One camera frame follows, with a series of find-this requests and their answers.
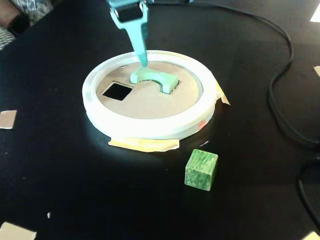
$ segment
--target green marbled block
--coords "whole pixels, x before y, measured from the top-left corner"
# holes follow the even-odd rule
[[[216,175],[218,155],[194,149],[185,166],[184,184],[210,191]]]

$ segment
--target dark surface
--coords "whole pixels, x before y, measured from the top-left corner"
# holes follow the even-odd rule
[[[216,2],[289,32],[296,58],[275,95],[291,122],[317,137],[320,23],[309,21],[318,1]],[[166,153],[108,146],[85,114],[87,74],[131,51],[103,1],[66,1],[0,51],[0,110],[18,110],[14,130],[0,130],[0,223],[37,231],[37,240],[292,240],[315,230],[294,184],[313,152],[279,131],[266,101],[288,58],[284,40],[220,9],[154,6],[147,45],[205,64],[232,104],[218,102],[201,132]],[[194,148],[219,155],[210,192],[184,185]],[[306,193],[320,214],[319,174],[311,176]]]

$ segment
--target black wire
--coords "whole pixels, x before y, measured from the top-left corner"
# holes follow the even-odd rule
[[[309,213],[310,217],[312,218],[314,224],[320,230],[320,218],[317,216],[315,209],[312,207],[312,205],[311,205],[311,203],[305,193],[304,185],[303,185],[303,181],[302,181],[302,177],[303,177],[304,172],[307,169],[314,167],[315,165],[320,165],[320,157],[317,157],[316,159],[314,159],[312,161],[308,161],[302,166],[302,168],[300,169],[300,172],[296,178],[296,187],[297,187],[297,191],[299,193],[299,196],[300,196],[300,199],[301,199],[303,205],[305,206],[307,212]]]
[[[282,66],[282,68],[272,77],[269,86],[268,86],[268,101],[269,101],[269,105],[270,105],[270,109],[271,112],[274,116],[274,118],[276,119],[277,123],[280,126],[280,123],[283,123],[296,137],[298,137],[300,140],[302,140],[303,142],[306,142],[308,144],[311,144],[313,147],[318,148],[320,145],[320,141],[317,139],[311,139],[308,138],[306,136],[304,136],[302,133],[300,133],[297,129],[294,128],[294,126],[289,122],[288,119],[286,119],[286,117],[284,116],[284,114],[281,112],[279,105],[276,101],[275,95],[274,95],[274,91],[273,91],[273,87],[275,85],[275,83],[281,78],[281,76],[283,76],[287,70],[290,68],[293,60],[294,60],[294,48],[292,45],[292,40],[289,36],[289,34],[282,28],[280,27],[278,24],[274,23],[273,21],[263,17],[263,16],[259,16],[259,15],[255,15],[251,12],[248,11],[244,11],[244,10],[240,10],[240,9],[236,9],[230,6],[226,6],[226,5],[220,5],[220,4],[215,4],[215,3],[210,3],[207,1],[194,1],[192,3],[189,4],[182,4],[179,2],[168,2],[168,1],[156,1],[155,5],[167,5],[167,6],[194,6],[194,7],[209,7],[209,8],[219,8],[219,9],[224,9],[224,10],[228,10],[234,13],[238,13],[238,14],[243,14],[246,15],[248,17],[254,18],[266,25],[268,25],[269,27],[271,27],[272,29],[274,29],[275,31],[277,31],[278,33],[280,33],[284,39],[287,42],[288,48],[289,48],[289,60]]]
[[[266,25],[268,25],[269,27],[271,27],[272,29],[274,29],[275,31],[277,31],[278,33],[280,33],[284,39],[287,42],[288,48],[289,48],[289,60],[282,66],[282,68],[272,77],[269,86],[268,86],[268,101],[269,101],[269,106],[271,109],[271,112],[273,114],[273,116],[275,117],[277,123],[279,124],[280,121],[282,123],[284,123],[286,125],[286,127],[295,135],[297,136],[300,140],[308,143],[308,144],[312,144],[314,147],[320,149],[320,141],[319,140],[315,140],[315,139],[310,139],[306,136],[304,136],[303,134],[301,134],[298,130],[296,130],[293,125],[286,119],[286,117],[283,115],[283,113],[281,112],[279,105],[275,99],[274,96],[274,91],[273,91],[273,87],[275,85],[275,83],[288,71],[288,69],[291,67],[292,62],[294,60],[294,48],[292,45],[292,41],[291,38],[289,36],[289,34],[279,25],[277,25],[276,23],[274,23],[273,21],[263,17],[263,16],[258,16],[255,15],[251,12],[248,11],[243,11],[243,10],[239,10],[230,6],[225,6],[225,5],[220,5],[220,4],[215,4],[215,3],[210,3],[210,2],[206,2],[206,1],[194,1],[191,4],[181,4],[179,2],[156,2],[155,4],[158,5],[175,5],[175,6],[198,6],[198,7],[209,7],[209,8],[220,8],[220,9],[224,9],[224,10],[228,10],[234,13],[238,13],[238,14],[243,14],[246,15],[248,17],[252,17]],[[306,196],[305,190],[304,190],[304,186],[303,186],[303,182],[302,182],[302,176],[303,173],[305,172],[306,169],[309,169],[315,165],[320,165],[320,156],[317,156],[315,158],[315,160],[312,161],[308,161],[307,163],[305,163],[297,178],[296,178],[296,186],[297,186],[297,191],[299,193],[300,199],[303,202],[307,212],[309,213],[310,217],[312,218],[312,220],[314,221],[315,225],[318,227],[318,229],[320,230],[320,219],[318,218],[314,208],[312,207],[308,197]]]

